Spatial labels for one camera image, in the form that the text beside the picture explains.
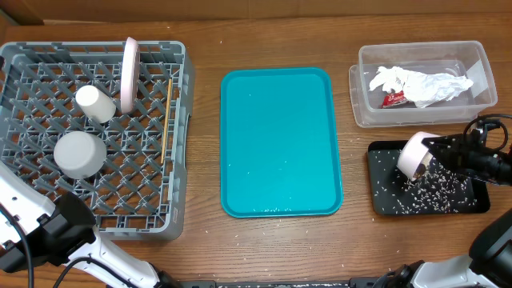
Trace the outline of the red snack wrapper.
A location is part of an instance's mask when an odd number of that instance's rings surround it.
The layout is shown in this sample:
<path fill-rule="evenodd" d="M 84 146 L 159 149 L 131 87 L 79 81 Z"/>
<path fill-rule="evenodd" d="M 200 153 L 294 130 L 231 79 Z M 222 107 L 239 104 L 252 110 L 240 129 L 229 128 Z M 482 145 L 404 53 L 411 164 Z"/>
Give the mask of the red snack wrapper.
<path fill-rule="evenodd" d="M 382 109 L 391 108 L 393 106 L 400 106 L 403 104 L 407 104 L 409 100 L 405 97 L 404 92 L 396 92 L 396 93 L 389 93 L 387 94 L 383 102 L 381 104 Z"/>

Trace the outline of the brown food scrap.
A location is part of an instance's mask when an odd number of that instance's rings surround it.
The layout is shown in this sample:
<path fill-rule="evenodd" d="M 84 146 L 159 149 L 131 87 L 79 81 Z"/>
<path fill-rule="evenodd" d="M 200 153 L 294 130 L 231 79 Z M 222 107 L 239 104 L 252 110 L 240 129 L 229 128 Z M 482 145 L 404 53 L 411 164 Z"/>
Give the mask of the brown food scrap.
<path fill-rule="evenodd" d="M 416 171 L 414 172 L 414 179 L 421 178 L 425 174 L 425 172 L 427 172 L 427 168 L 423 164 L 419 165 Z"/>

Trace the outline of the small plate with crumbs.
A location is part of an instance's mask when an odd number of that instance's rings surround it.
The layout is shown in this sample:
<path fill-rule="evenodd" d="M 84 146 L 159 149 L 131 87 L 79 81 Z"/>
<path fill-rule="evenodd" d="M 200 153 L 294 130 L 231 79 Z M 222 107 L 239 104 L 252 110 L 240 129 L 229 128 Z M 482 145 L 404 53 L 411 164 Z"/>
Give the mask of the small plate with crumbs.
<path fill-rule="evenodd" d="M 398 157 L 397 168 L 411 181 L 414 179 L 414 172 L 419 165 L 423 164 L 427 169 L 433 159 L 429 149 L 422 143 L 425 138 L 437 138 L 436 134 L 417 132 L 414 134 L 402 149 Z"/>

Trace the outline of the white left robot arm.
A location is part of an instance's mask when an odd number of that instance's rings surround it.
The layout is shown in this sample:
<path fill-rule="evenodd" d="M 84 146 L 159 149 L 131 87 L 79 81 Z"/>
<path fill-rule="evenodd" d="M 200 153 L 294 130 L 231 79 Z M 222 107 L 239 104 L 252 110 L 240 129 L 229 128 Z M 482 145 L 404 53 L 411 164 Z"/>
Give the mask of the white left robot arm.
<path fill-rule="evenodd" d="M 35 267 L 46 263 L 64 268 L 56 286 L 73 268 L 108 287 L 181 286 L 167 272 L 103 237 L 92 212 L 75 194 L 51 201 L 6 164 L 1 165 L 1 246 L 1 269 L 27 271 L 29 286 L 35 284 Z"/>

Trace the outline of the white tissue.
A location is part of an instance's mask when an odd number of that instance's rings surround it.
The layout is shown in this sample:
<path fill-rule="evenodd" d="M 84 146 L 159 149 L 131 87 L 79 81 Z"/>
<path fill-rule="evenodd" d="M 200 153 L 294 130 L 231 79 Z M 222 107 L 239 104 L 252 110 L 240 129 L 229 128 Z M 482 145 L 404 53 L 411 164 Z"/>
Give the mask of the white tissue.
<path fill-rule="evenodd" d="M 381 87 L 382 91 L 387 93 L 397 93 L 403 91 L 406 74 L 404 69 L 398 66 L 386 68 L 380 66 L 375 77 L 370 81 L 369 91 L 374 91 Z"/>

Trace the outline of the large pink-white plate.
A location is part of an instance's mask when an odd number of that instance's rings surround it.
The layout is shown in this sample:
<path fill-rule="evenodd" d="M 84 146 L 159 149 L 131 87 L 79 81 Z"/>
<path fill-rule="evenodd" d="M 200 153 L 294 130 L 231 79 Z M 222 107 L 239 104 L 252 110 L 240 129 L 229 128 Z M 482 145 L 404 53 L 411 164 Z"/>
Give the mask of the large pink-white plate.
<path fill-rule="evenodd" d="M 135 39 L 128 38 L 123 51 L 120 80 L 120 109 L 123 114 L 131 112 L 134 108 L 134 101 L 138 90 L 139 71 L 139 45 Z"/>

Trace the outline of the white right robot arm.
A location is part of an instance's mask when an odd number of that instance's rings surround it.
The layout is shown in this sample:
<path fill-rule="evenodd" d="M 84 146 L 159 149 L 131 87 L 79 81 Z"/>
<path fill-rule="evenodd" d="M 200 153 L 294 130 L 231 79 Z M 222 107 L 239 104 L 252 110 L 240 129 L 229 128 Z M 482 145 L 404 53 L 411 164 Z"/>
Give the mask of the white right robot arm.
<path fill-rule="evenodd" d="M 504 129 L 503 114 L 471 121 L 460 134 L 417 132 L 407 141 L 372 142 L 367 151 L 374 210 L 381 215 L 484 213 L 487 184 L 511 184 L 509 146 L 489 148 L 488 133 Z M 509 287 L 511 213 L 505 212 L 473 241 L 468 254 L 444 262 L 403 265 L 372 287 Z"/>

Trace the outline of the grey round bowl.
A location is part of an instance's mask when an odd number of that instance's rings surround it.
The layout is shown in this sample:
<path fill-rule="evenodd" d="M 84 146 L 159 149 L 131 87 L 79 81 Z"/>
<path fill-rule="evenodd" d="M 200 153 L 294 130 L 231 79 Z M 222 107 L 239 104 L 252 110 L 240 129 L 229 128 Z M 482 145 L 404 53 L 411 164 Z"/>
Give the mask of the grey round bowl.
<path fill-rule="evenodd" d="M 69 178 L 84 179 L 103 167 L 107 156 L 106 144 L 98 136 L 82 131 L 63 135 L 54 148 L 54 160 Z"/>

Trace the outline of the wooden chopstick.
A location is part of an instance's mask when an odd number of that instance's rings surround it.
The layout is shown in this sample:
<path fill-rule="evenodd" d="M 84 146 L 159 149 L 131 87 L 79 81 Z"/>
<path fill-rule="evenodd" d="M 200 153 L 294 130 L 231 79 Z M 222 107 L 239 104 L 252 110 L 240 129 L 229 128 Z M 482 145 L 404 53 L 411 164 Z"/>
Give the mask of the wooden chopstick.
<path fill-rule="evenodd" d="M 169 129 L 169 116 L 170 116 L 170 104 L 172 100 L 172 78 L 169 78 L 168 86 L 167 86 L 167 99 L 166 99 L 166 112 L 164 116 L 164 129 L 162 132 L 162 148 L 161 148 L 161 164 L 164 164 L 166 148 L 167 148 L 167 139 L 168 139 L 168 129 Z"/>

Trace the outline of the white napkin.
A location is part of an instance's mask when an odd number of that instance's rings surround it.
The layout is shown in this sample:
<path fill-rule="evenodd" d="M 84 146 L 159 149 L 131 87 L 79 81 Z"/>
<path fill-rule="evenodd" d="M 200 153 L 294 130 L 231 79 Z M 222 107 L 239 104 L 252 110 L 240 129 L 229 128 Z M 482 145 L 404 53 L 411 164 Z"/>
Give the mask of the white napkin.
<path fill-rule="evenodd" d="M 397 72 L 407 100 L 417 108 L 425 108 L 440 101 L 450 101 L 472 87 L 474 82 L 466 76 L 451 74 L 424 74 L 412 70 Z"/>

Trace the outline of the cream plastic cup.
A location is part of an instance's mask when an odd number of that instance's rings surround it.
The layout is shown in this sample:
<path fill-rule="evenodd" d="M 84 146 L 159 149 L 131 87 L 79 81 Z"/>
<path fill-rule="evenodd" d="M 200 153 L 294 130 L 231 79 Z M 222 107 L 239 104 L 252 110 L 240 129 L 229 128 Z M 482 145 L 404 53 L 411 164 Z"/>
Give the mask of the cream plastic cup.
<path fill-rule="evenodd" d="M 82 112 L 98 123 L 108 122 L 116 112 L 116 106 L 111 97 L 92 85 L 80 87 L 75 99 Z"/>

